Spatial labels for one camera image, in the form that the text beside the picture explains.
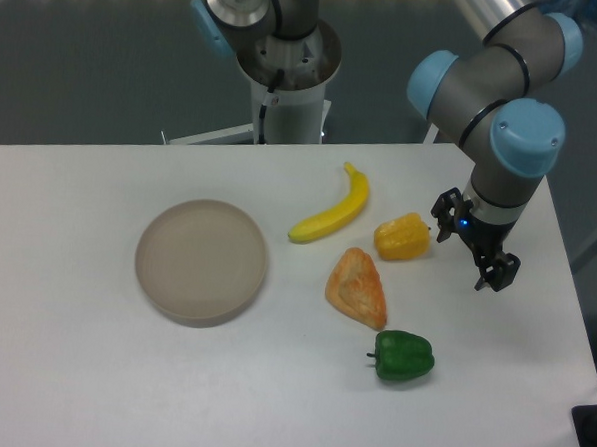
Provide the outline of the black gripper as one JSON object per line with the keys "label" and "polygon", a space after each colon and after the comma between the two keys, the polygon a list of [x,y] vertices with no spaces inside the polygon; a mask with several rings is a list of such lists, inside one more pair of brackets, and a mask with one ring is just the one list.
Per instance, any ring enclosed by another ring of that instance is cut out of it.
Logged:
{"label": "black gripper", "polygon": [[497,250],[519,219],[519,210],[492,205],[477,195],[462,194],[458,188],[443,192],[434,203],[431,215],[438,226],[436,241],[442,243],[457,234],[472,251],[478,250],[476,291],[488,287],[499,292],[513,284],[521,260]]}

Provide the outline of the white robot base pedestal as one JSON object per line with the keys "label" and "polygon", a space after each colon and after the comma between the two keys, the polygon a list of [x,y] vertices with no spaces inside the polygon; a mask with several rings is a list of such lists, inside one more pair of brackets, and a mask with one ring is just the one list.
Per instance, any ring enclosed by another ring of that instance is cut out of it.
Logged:
{"label": "white robot base pedestal", "polygon": [[331,102],[325,98],[337,74],[342,47],[322,19],[297,40],[268,36],[236,54],[249,82],[252,122],[168,140],[169,145],[317,144]]}

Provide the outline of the grey robot arm, blue caps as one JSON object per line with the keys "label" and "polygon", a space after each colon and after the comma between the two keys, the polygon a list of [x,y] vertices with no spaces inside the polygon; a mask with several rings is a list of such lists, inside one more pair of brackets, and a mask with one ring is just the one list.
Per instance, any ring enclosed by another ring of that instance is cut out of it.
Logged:
{"label": "grey robot arm, blue caps", "polygon": [[[471,251],[478,286],[497,291],[520,268],[504,240],[565,141],[560,114],[531,92],[576,65],[583,37],[570,17],[533,0],[452,1],[482,51],[426,56],[406,95],[473,162],[466,188],[442,193],[431,213],[440,240],[457,235]],[[191,9],[208,45],[235,56],[250,83],[254,141],[319,143],[324,91],[342,53],[319,0],[192,0]]]}

